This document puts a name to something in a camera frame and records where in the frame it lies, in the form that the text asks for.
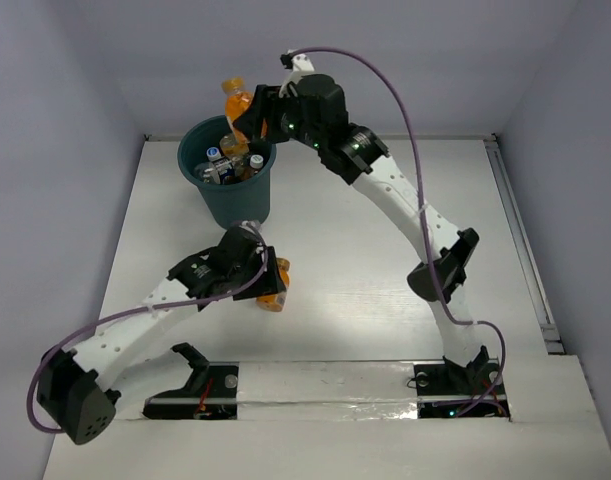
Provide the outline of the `small orange juice bottle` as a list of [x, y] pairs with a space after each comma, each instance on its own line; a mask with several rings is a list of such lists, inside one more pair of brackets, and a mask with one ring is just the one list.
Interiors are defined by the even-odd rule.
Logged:
[[284, 285], [284, 289], [279, 293], [264, 295], [256, 299], [256, 305], [259, 308], [274, 313], [281, 312], [283, 310], [286, 301], [287, 291], [290, 286], [290, 262], [285, 258], [278, 258], [277, 266], [279, 270], [279, 276]]

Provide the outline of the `long orange label bottle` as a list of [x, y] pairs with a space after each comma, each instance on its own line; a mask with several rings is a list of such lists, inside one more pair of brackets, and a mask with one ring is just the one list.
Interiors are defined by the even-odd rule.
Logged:
[[264, 167], [264, 158], [259, 154], [251, 154], [245, 158], [245, 166], [240, 176], [242, 181], [246, 181], [258, 174]]

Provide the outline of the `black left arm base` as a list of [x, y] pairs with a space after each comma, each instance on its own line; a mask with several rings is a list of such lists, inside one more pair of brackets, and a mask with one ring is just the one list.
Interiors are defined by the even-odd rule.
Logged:
[[149, 420], [235, 420], [237, 418], [238, 362], [211, 363], [189, 343], [171, 347], [173, 360], [188, 367], [185, 383], [157, 393], [144, 403]]

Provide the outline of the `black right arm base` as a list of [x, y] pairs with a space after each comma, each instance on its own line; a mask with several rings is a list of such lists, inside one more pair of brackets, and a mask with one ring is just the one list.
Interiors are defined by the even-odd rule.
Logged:
[[445, 358], [413, 366], [406, 387], [417, 394], [420, 419], [510, 418], [499, 361], [485, 347], [466, 367]]

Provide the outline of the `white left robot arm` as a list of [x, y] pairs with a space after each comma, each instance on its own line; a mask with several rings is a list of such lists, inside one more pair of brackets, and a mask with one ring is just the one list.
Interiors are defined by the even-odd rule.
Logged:
[[30, 423], [76, 445], [91, 442], [127, 397], [118, 380], [167, 331], [218, 301], [285, 289], [275, 250], [259, 223], [232, 225], [217, 245], [173, 266], [138, 306], [81, 328], [47, 350], [27, 394]]

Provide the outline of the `small clear blue-label bottle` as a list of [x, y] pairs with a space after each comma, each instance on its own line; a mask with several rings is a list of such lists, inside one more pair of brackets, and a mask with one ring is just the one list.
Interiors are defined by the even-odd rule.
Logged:
[[210, 147], [206, 151], [208, 162], [213, 162], [220, 176], [219, 185], [230, 184], [235, 179], [234, 166], [232, 162], [222, 155], [217, 147]]

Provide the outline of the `small orange patterned bottle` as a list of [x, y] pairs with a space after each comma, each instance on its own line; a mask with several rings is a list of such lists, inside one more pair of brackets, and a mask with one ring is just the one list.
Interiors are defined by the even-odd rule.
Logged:
[[238, 143], [247, 144], [248, 138], [234, 126], [234, 121], [244, 114], [253, 101], [253, 94], [241, 77], [225, 80], [221, 88], [226, 95], [225, 116]]

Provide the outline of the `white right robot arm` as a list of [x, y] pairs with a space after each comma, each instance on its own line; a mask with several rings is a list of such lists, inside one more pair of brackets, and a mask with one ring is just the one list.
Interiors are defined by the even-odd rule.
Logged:
[[449, 364], [447, 384], [467, 392], [482, 378], [482, 343], [472, 320], [453, 321], [445, 305], [466, 313], [461, 291], [465, 267], [479, 236], [460, 229], [420, 197], [419, 186], [400, 171], [384, 142], [353, 123], [343, 89], [328, 75], [306, 74], [282, 86], [260, 85], [251, 98], [227, 108], [235, 134], [248, 142], [297, 141], [316, 151], [321, 163], [373, 202], [417, 252], [420, 262], [407, 277], [412, 291], [426, 300], [438, 326]]

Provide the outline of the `clear plastic bottle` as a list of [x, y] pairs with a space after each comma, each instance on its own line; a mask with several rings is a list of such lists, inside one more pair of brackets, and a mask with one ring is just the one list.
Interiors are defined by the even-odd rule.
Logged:
[[213, 162], [204, 162], [197, 165], [194, 169], [194, 176], [204, 183], [220, 183], [220, 176]]

